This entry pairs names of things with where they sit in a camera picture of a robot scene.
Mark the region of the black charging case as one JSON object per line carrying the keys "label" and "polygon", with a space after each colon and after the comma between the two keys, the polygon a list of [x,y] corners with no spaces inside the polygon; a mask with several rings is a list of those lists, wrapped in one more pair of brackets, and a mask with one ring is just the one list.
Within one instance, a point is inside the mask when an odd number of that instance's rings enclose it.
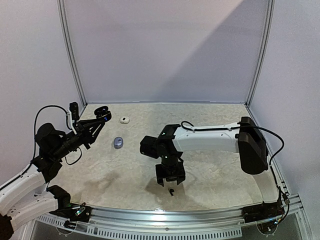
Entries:
{"label": "black charging case", "polygon": [[94,110],[94,115],[96,119],[104,120],[105,122],[108,122],[112,119],[112,114],[109,111],[109,107],[106,105],[96,108]]}

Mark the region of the black earbud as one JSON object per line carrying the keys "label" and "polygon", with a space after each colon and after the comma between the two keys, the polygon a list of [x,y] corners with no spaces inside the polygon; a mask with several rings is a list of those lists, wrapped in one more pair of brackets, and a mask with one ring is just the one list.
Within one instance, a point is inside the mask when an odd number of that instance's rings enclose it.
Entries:
{"label": "black earbud", "polygon": [[170,195],[171,195],[172,197],[174,196],[174,192],[175,192],[174,189],[172,189],[172,188],[169,189],[169,193],[170,193]]}

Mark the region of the blue-grey charging case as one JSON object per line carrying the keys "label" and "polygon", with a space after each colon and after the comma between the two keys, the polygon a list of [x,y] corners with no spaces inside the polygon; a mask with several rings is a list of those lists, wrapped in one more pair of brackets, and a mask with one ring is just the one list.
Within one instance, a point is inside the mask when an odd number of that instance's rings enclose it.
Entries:
{"label": "blue-grey charging case", "polygon": [[113,147],[115,149],[121,149],[124,145],[124,140],[122,137],[118,136],[118,137],[115,137],[114,140],[113,140]]}

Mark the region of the white earbud charging case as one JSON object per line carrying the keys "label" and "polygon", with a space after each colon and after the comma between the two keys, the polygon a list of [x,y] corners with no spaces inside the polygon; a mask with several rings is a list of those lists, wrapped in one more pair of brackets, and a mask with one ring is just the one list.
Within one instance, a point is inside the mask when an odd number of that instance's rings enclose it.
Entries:
{"label": "white earbud charging case", "polygon": [[130,122],[130,118],[129,117],[121,117],[119,122],[121,124],[128,124]]}

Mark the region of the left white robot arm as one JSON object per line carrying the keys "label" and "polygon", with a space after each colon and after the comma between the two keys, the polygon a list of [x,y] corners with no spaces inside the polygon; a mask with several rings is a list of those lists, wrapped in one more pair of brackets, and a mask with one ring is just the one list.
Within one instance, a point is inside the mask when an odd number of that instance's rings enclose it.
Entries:
{"label": "left white robot arm", "polygon": [[63,188],[47,187],[62,167],[62,160],[80,146],[86,149],[95,142],[109,117],[80,120],[69,133],[43,124],[35,135],[39,155],[15,177],[0,187],[0,238],[8,240],[25,223],[46,213],[71,221],[88,222],[91,208],[71,203]]}

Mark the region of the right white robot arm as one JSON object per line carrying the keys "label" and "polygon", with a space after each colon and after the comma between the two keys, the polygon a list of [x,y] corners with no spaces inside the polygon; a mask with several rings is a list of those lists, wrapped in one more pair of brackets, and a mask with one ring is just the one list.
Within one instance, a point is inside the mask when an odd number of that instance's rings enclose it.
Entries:
{"label": "right white robot arm", "polygon": [[140,142],[142,155],[161,159],[155,166],[156,181],[181,184],[186,179],[182,155],[188,151],[225,151],[238,153],[243,172],[253,176],[262,196],[258,213],[269,218],[278,210],[280,190],[271,170],[267,142],[263,132],[272,131],[257,126],[250,117],[239,122],[216,126],[186,126],[168,124],[157,137],[146,135]]}

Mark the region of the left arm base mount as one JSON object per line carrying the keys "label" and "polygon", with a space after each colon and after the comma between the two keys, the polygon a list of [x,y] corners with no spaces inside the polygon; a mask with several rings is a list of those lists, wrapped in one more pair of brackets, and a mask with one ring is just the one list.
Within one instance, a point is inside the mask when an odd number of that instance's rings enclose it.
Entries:
{"label": "left arm base mount", "polygon": [[52,185],[46,189],[57,200],[58,207],[49,213],[54,216],[67,219],[69,222],[89,223],[93,208],[85,202],[75,204],[71,202],[71,195],[58,185]]}

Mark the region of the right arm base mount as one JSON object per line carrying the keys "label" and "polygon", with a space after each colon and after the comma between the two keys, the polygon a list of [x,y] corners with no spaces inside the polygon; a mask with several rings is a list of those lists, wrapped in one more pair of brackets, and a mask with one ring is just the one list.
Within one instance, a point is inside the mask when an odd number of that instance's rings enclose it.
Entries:
{"label": "right arm base mount", "polygon": [[260,204],[243,207],[241,209],[241,215],[245,223],[270,220],[280,216],[276,221],[276,224],[279,224],[287,217],[290,211],[290,200],[285,199],[284,203],[287,205],[286,212],[283,202],[279,199],[277,202],[273,203],[262,202]]}

